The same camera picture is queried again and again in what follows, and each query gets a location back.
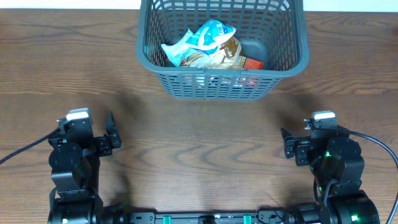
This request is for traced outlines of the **orange pasta packet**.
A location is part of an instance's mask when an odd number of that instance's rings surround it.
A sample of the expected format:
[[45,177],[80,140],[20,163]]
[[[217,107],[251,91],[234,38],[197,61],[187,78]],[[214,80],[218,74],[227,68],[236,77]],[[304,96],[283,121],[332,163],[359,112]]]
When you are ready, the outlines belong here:
[[218,70],[262,70],[265,63],[245,56],[239,56],[237,60],[221,56],[220,58],[190,57],[185,65],[186,67]]

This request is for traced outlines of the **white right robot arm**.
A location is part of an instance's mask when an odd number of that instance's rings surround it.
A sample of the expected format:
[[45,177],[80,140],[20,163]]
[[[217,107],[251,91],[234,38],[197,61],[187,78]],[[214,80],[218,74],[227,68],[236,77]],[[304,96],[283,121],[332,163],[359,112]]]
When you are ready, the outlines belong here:
[[334,118],[308,119],[307,137],[280,130],[286,158],[309,166],[314,176],[315,203],[295,205],[284,223],[379,223],[376,206],[360,189],[364,159],[358,142]]

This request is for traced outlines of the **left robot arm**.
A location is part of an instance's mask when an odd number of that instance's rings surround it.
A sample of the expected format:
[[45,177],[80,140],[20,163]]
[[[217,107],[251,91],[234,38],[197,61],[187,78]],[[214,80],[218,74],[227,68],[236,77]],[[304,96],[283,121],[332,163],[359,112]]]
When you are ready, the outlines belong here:
[[51,191],[48,222],[51,224],[129,223],[128,214],[120,206],[103,205],[99,196],[100,159],[121,147],[121,138],[109,114],[106,134],[96,137],[88,108],[71,110],[58,121],[49,136],[53,151],[49,156]]

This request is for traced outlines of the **tan brown snack bag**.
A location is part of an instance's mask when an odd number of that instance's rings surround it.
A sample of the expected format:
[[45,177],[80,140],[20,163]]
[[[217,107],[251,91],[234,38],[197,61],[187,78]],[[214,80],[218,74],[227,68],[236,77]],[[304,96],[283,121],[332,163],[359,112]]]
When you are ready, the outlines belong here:
[[238,69],[241,60],[246,59],[240,41],[232,36],[227,42],[218,46],[212,54],[197,50],[182,61],[180,67],[206,69]]

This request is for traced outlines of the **blue white snack bag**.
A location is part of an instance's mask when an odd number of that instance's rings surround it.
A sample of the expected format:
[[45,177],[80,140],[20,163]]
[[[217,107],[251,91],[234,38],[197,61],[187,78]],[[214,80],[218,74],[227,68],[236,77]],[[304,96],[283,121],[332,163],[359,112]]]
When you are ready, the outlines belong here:
[[186,44],[210,55],[232,38],[235,32],[235,27],[210,19],[186,40]]

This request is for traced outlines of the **teal white snack packet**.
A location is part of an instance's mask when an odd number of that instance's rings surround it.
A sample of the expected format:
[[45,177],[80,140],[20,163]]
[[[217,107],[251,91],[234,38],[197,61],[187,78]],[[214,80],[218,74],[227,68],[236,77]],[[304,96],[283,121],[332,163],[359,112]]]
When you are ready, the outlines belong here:
[[187,30],[185,35],[173,45],[162,44],[162,50],[166,54],[168,60],[176,67],[186,67],[186,63],[190,56],[197,52],[198,35]]

